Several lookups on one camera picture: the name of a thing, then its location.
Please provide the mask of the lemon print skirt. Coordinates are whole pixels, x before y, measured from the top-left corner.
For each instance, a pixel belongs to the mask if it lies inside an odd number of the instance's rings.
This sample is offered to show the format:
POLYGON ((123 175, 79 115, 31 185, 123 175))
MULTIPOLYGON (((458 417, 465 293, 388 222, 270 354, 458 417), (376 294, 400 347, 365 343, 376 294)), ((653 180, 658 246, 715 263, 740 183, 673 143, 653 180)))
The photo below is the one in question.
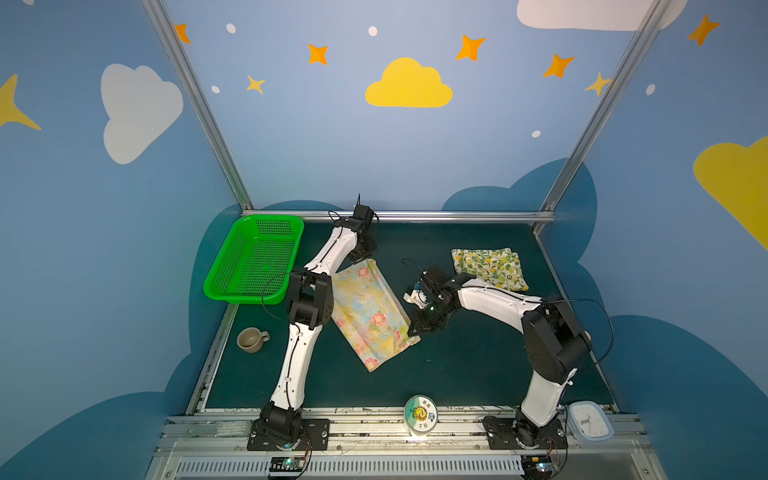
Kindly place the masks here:
POLYGON ((457 274, 473 275, 503 290, 515 292, 529 290, 519 255, 510 248, 452 249, 451 258, 457 274))

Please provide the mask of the pastel floral skirt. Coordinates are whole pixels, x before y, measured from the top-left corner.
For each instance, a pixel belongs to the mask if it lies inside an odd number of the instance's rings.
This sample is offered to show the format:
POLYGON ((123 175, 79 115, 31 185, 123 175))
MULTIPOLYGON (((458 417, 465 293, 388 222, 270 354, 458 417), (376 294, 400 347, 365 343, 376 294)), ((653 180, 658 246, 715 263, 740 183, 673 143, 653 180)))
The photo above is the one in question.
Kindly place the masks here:
POLYGON ((367 371, 421 341, 408 334, 410 319, 375 260, 351 265, 332 280, 332 320, 367 371))

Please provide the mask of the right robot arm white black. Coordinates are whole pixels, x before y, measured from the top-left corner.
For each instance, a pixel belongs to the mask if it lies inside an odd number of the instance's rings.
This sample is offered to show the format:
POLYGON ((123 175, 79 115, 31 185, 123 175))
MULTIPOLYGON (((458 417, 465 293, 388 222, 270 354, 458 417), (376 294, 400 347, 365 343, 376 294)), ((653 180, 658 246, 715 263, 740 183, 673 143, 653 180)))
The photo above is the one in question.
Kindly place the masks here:
POLYGON ((423 270, 403 299, 416 307, 411 337, 445 328, 459 310, 484 314, 519 331, 533 373, 512 426, 515 441, 533 449, 558 437, 563 394, 593 351, 571 300, 515 293, 468 273, 450 276, 437 265, 423 270))

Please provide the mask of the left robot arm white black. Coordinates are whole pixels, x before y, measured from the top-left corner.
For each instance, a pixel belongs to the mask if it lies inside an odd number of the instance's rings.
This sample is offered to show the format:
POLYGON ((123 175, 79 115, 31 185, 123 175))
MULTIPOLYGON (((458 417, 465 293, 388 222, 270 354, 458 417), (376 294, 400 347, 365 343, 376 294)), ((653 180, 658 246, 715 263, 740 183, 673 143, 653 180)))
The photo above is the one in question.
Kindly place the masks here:
POLYGON ((334 309, 333 275, 348 260, 358 263, 377 249, 370 233, 375 211, 356 203, 352 213, 331 213, 333 229, 318 253, 288 275, 289 336, 284 361, 270 400, 261 408, 251 437, 257 448, 293 450, 311 438, 302 412, 313 351, 334 309))

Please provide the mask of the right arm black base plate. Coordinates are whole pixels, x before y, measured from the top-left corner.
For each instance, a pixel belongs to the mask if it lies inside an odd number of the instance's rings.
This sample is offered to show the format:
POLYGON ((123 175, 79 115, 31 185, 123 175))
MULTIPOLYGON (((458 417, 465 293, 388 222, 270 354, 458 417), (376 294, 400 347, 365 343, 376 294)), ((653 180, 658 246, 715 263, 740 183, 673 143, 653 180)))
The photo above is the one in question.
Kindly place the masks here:
POLYGON ((565 429, 557 418, 539 427, 523 417, 486 416, 482 426, 491 450, 549 450, 568 447, 565 429))

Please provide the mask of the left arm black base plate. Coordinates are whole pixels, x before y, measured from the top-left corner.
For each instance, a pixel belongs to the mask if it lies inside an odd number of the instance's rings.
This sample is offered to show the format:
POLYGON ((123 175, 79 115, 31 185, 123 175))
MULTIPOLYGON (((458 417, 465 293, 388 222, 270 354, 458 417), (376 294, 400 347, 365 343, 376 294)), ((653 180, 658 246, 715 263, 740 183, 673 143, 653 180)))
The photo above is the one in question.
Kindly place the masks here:
POLYGON ((276 433, 269 433, 260 420, 254 420, 246 444, 248 451, 325 451, 328 448, 330 420, 304 419, 294 441, 280 439, 276 433))

